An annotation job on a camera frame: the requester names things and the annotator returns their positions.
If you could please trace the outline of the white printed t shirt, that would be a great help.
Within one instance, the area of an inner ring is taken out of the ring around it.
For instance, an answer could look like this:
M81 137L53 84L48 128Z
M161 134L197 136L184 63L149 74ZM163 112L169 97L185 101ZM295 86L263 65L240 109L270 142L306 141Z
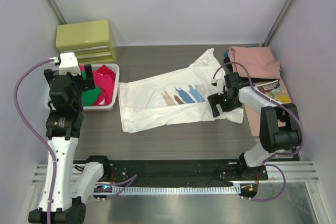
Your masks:
M216 92L211 78L219 67L210 48L187 68L119 83L122 130L136 133L164 125L215 121L207 98Z

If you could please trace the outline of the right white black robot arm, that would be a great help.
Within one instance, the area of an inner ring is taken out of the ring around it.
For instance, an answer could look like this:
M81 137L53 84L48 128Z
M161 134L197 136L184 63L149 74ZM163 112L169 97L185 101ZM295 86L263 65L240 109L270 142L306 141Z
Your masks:
M243 180L254 180L266 161L301 145L302 126L297 107L280 103L263 94L252 82L242 82L236 72L212 79L216 93L208 96L213 117L247 105L260 116L259 141L239 156L236 172Z

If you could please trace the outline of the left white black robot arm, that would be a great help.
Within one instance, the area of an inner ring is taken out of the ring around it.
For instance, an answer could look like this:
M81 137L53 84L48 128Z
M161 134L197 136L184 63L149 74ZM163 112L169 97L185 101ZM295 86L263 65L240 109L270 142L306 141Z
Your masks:
M51 152L43 195L37 209L29 212L29 223L83 223L86 202L96 182L111 172L106 156L89 156L79 179L71 184L83 122L82 94L95 88L91 65L85 65L84 70L84 76L63 68L44 71L50 96L46 137Z

